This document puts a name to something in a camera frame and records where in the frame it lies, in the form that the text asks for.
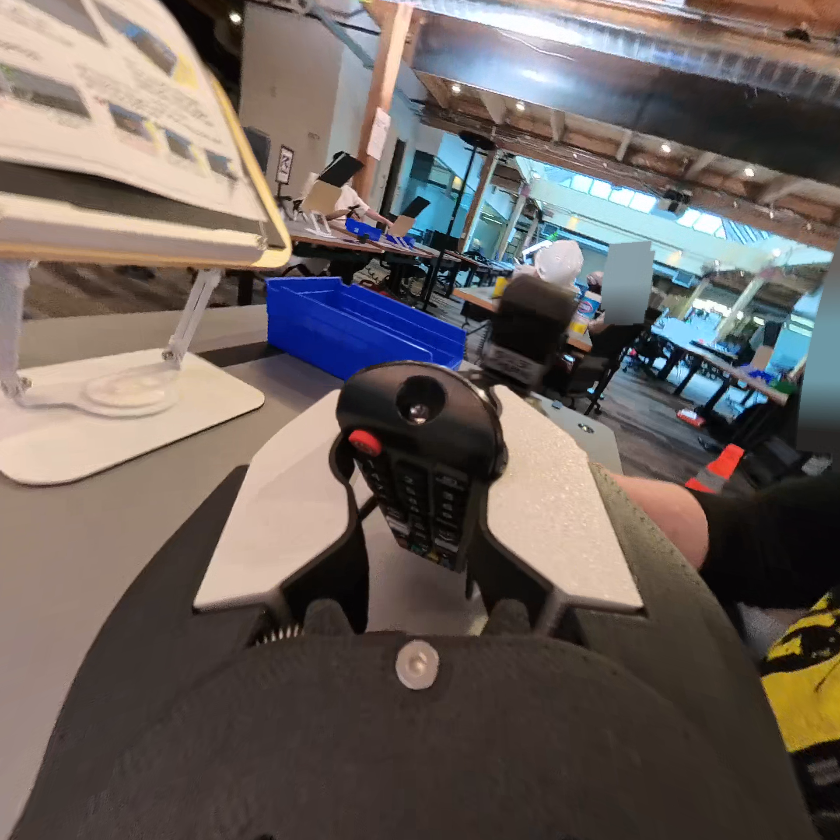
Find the grey top work table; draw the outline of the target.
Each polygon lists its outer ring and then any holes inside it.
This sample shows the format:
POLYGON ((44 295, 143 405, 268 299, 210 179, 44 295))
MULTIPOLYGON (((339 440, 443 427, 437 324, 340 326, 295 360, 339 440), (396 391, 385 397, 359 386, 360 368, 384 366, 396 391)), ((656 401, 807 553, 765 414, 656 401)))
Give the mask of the grey top work table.
POLYGON ((354 233, 341 224, 306 220, 288 224, 292 254, 301 264, 325 260, 337 264, 339 274, 354 269, 355 281, 387 297, 417 305, 429 291, 449 295, 466 265, 459 255, 416 243, 409 237, 377 235, 376 230, 354 233))

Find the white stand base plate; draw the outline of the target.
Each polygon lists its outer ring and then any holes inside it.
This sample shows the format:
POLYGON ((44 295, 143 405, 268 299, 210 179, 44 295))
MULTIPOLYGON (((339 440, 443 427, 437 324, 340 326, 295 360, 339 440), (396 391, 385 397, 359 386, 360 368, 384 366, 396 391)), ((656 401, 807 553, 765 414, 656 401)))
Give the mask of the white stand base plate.
POLYGON ((251 413, 263 393, 190 353, 220 269, 203 269, 163 349, 18 369, 30 264, 2 262, 1 471, 66 485, 251 413))

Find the wooden top table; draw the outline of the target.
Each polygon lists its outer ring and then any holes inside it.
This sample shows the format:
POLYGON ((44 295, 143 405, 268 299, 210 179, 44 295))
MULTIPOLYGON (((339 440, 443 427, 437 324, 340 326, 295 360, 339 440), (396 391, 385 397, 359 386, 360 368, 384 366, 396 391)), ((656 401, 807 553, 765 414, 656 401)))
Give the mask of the wooden top table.
MULTIPOLYGON (((461 316, 465 323, 484 322, 498 310, 501 297, 497 297, 493 287, 465 287, 456 288, 451 298, 460 301, 462 306, 461 316)), ((592 351, 592 340, 587 330, 583 333, 572 329, 568 332, 567 344, 574 350, 584 354, 592 351)))

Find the person's right forearm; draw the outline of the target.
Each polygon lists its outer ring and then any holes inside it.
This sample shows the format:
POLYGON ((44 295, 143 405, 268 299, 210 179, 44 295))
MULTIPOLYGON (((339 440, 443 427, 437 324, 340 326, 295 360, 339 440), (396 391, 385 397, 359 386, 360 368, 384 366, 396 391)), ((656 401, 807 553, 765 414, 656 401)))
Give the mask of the person's right forearm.
POLYGON ((614 480, 721 603, 804 610, 838 588, 837 473, 787 479, 749 497, 614 480))

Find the printed instruction sheet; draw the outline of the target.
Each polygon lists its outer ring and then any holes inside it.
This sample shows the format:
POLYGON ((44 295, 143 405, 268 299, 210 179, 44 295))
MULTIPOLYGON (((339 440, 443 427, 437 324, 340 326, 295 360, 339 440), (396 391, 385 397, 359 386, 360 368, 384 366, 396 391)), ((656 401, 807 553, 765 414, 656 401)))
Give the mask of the printed instruction sheet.
POLYGON ((160 2, 1 2, 2 161, 267 215, 210 75, 160 2))

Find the silver ventilation duct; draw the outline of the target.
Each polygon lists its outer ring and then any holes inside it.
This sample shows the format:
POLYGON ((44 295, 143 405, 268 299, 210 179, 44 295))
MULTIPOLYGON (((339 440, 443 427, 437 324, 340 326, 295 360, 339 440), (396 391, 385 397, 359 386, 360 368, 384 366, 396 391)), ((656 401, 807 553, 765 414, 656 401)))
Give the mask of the silver ventilation duct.
POLYGON ((838 24, 750 19, 687 2, 416 1, 416 10, 605 56, 838 106, 838 24))

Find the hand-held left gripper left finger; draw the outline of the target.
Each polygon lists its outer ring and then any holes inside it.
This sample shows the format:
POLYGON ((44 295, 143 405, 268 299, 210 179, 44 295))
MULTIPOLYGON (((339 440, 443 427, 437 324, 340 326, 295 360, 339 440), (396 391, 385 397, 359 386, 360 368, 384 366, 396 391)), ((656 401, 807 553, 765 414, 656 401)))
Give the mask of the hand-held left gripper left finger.
POLYGON ((333 390, 291 420, 250 461, 195 595, 201 613, 264 606, 302 624, 311 603, 338 603, 351 628, 369 621, 370 565, 360 475, 333 390))

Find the yellow black patterned pants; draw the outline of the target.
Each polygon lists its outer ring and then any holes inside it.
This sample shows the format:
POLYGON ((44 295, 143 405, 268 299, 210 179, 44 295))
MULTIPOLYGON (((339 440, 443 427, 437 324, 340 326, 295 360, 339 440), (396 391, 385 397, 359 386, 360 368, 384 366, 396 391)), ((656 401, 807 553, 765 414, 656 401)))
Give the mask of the yellow black patterned pants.
POLYGON ((816 596, 762 585, 737 601, 799 613, 761 657, 761 684, 816 831, 839 838, 838 586, 816 596))

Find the row of work tables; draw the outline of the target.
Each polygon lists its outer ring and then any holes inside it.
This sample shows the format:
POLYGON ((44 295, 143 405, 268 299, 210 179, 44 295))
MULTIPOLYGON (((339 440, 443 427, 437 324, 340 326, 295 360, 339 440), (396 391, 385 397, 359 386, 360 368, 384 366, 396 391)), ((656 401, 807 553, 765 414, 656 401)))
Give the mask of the row of work tables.
POLYGON ((761 395, 765 402, 783 408, 792 399, 793 392, 782 391, 778 382, 770 374, 754 369, 749 365, 736 366, 729 354, 716 351, 708 343, 690 339, 687 332, 676 326, 669 326, 665 320, 657 322, 650 330, 651 336, 658 341, 665 352, 665 362, 656 377, 666 382, 670 374, 681 365, 686 367, 686 374, 676 385, 674 396, 682 396, 684 390, 706 366, 718 376, 719 384, 706 401, 677 413, 678 420, 693 428, 703 428, 710 420, 720 400, 736 385, 743 385, 749 395, 761 395))

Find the grey desk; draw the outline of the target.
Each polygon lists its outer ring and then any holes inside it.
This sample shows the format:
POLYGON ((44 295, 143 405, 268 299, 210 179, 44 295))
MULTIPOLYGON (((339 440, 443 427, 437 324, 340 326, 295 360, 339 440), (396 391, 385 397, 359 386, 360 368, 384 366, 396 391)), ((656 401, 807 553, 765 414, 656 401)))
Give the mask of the grey desk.
MULTIPOLYGON (((158 349, 176 311, 31 320, 24 369, 158 349)), ((32 790, 70 684, 113 607, 168 538, 234 468, 280 428, 340 386, 266 349, 266 307, 212 309, 192 351, 263 392, 234 421, 64 486, 2 477, 1 827, 9 838, 32 790)), ((364 522, 374 581, 371 629, 467 634, 485 612, 463 576, 410 554, 397 563, 382 516, 364 522)))

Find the black remote control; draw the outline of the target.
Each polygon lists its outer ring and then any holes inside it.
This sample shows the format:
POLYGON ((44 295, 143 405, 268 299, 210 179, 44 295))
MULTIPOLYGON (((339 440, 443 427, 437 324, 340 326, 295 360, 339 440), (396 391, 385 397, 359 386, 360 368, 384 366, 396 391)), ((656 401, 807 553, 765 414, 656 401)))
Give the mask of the black remote control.
POLYGON ((508 463, 493 385, 480 371, 390 362, 353 374, 337 403, 342 441, 397 543, 456 573, 478 495, 508 463))

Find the orange traffic cone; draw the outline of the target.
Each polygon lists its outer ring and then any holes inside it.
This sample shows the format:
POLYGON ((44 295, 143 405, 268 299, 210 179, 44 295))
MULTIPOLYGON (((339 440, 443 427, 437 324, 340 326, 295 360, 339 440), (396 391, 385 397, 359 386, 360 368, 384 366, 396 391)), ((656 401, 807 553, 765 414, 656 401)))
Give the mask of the orange traffic cone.
POLYGON ((718 457, 685 483, 685 488, 705 494, 718 494, 727 485, 744 456, 744 449, 730 444, 718 457))

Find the black pole stand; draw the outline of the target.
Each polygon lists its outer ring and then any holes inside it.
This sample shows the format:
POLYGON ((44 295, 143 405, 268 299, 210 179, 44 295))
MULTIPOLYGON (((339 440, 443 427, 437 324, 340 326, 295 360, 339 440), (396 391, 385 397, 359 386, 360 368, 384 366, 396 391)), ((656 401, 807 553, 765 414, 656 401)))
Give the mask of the black pole stand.
POLYGON ((422 312, 427 312, 428 310, 434 286, 438 277, 438 272, 441 268, 445 252, 448 249, 448 241, 451 239, 452 236, 455 221, 457 219, 460 206, 463 202, 463 196, 467 187, 469 174, 472 169, 472 165, 474 164, 474 161, 476 159, 476 155, 479 151, 487 153, 496 150, 496 145, 494 144, 494 142, 490 140, 487 136, 484 136, 482 134, 468 130, 462 130, 458 133, 458 137, 469 148, 469 160, 465 172, 461 178, 460 188, 458 189, 458 192, 456 194, 454 208, 452 210, 448 226, 443 236, 442 243, 440 244, 440 247, 435 248, 437 251, 437 256, 435 257, 433 264, 430 266, 427 272, 426 279, 424 281, 420 304, 420 310, 422 312))

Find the white hard hat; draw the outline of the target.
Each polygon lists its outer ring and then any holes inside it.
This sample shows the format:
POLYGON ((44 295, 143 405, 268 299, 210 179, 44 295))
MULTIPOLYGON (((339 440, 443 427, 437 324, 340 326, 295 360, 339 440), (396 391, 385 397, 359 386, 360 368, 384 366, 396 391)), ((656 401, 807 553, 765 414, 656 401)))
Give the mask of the white hard hat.
POLYGON ((533 263, 541 280, 558 287, 573 287, 583 264, 579 244, 569 239, 558 239, 541 248, 533 263))

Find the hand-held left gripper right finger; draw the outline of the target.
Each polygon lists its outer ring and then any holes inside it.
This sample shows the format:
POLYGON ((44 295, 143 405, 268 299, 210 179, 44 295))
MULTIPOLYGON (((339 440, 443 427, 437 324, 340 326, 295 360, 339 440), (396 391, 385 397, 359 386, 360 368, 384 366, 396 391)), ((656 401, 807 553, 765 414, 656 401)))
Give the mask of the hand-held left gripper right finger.
POLYGON ((593 470, 592 454, 621 464, 613 434, 542 398, 535 406, 506 386, 491 391, 508 461, 479 503, 468 560, 486 613, 500 602, 519 602, 539 634, 553 634, 571 610, 644 616, 593 470), (583 433, 579 423, 595 434, 583 433))

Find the blue plastic bin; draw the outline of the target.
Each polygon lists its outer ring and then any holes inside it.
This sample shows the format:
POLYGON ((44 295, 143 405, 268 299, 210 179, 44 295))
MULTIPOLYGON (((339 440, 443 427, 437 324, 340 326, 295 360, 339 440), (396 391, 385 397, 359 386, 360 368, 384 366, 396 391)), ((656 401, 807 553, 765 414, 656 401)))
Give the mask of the blue plastic bin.
POLYGON ((267 342, 342 381, 375 364, 458 370, 466 331, 338 277, 266 280, 267 342))

